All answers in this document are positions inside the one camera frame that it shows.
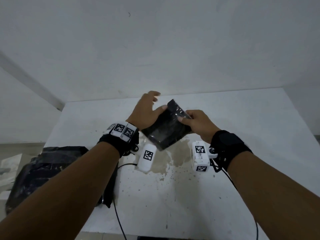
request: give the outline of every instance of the hand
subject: hand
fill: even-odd
[[[203,141],[210,144],[214,134],[221,129],[212,123],[202,110],[187,110],[186,113],[190,115],[192,119],[178,117],[178,121],[190,126],[194,133],[198,134]]]
[[[153,125],[158,116],[167,109],[167,105],[162,105],[156,110],[152,110],[153,102],[158,101],[155,96],[159,95],[160,93],[156,91],[150,91],[142,95],[126,122],[133,124],[139,130],[143,130]]]

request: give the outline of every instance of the person's right arm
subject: person's right arm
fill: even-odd
[[[218,130],[201,110],[179,118],[211,143]],[[320,239],[320,198],[250,152],[238,154],[227,172],[269,239]]]

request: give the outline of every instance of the white tabletop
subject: white tabletop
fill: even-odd
[[[161,96],[183,109],[202,109],[221,129],[237,134],[262,160],[320,196],[320,147],[282,88]],[[46,147],[93,147],[114,121],[125,120],[138,98],[69,102]],[[252,215],[228,178],[194,173],[191,134],[157,152],[148,174],[126,165],[114,193],[126,234],[191,239],[255,239]],[[135,161],[133,155],[120,164]],[[98,206],[82,229],[121,234],[113,209]],[[261,228],[259,239],[267,239]]]

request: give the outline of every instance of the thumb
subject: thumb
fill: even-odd
[[[166,109],[167,109],[167,105],[162,105],[160,107],[158,107],[155,111],[153,111],[153,113],[155,113],[157,116],[161,115]]]
[[[188,125],[188,126],[191,126],[191,122],[192,122],[192,119],[187,119],[187,118],[184,118],[184,117],[181,117],[179,116],[178,117],[178,121],[184,125]]]

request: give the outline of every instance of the black wire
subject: black wire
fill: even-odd
[[[126,164],[123,164],[123,165],[119,166],[118,169],[121,168],[121,167],[123,167],[124,165],[134,165],[134,166],[137,166],[136,163],[126,163]]]
[[[122,229],[122,226],[121,226],[121,223],[120,223],[120,220],[119,220],[119,217],[118,217],[118,213],[117,213],[117,209],[116,209],[116,204],[115,204],[115,199],[114,199],[114,198],[113,198],[113,205],[114,205],[115,214],[116,214],[116,216],[117,216],[117,219],[118,219],[119,226],[120,226],[120,228],[121,228],[122,234],[123,234],[123,236],[124,236],[124,239],[127,240],[127,237],[126,237],[126,235],[125,235],[125,232],[124,232],[123,229]]]
[[[232,179],[230,178],[230,176],[226,173],[226,171],[225,171],[223,168],[220,168],[220,167],[218,167],[218,166],[216,166],[216,165],[213,165],[213,167],[222,170],[222,172],[228,177],[228,179],[230,180],[230,182],[233,184],[233,186],[234,186],[235,189],[237,190],[237,187],[236,187],[235,184],[233,183]],[[256,238],[256,239],[258,240],[258,238],[259,238],[258,223],[257,223],[257,221],[256,221],[255,219],[254,219],[254,222],[256,223],[256,228],[257,228],[257,238]]]

